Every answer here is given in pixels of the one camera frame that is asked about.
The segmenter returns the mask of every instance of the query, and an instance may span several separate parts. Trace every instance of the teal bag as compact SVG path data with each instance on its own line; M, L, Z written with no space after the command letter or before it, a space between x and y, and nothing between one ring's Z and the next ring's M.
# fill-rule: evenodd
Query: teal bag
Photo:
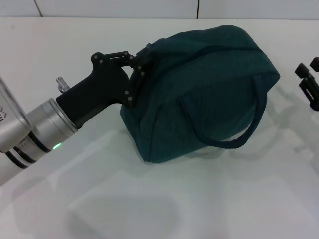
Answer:
M143 160L153 163L208 145L243 146L280 78L252 38L235 26L160 39L137 60L140 67L130 81L138 85L144 78L143 85L136 106L122 106L120 114Z

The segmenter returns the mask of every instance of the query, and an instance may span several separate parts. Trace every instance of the black bracket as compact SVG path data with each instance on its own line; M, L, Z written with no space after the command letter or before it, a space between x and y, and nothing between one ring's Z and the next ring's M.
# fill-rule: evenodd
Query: black bracket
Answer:
M136 102L137 90L132 88L122 69L130 66L134 71L141 71L136 57L127 51L106 55L98 52L92 55L91 61L92 73L56 98L77 128L111 104L119 103L131 108Z
M319 58L313 59L310 66L314 71L319 72ZM303 63L297 67L295 73L302 79L299 86L310 101L310 107L314 111L319 111L319 86L315 78L309 73L309 69Z

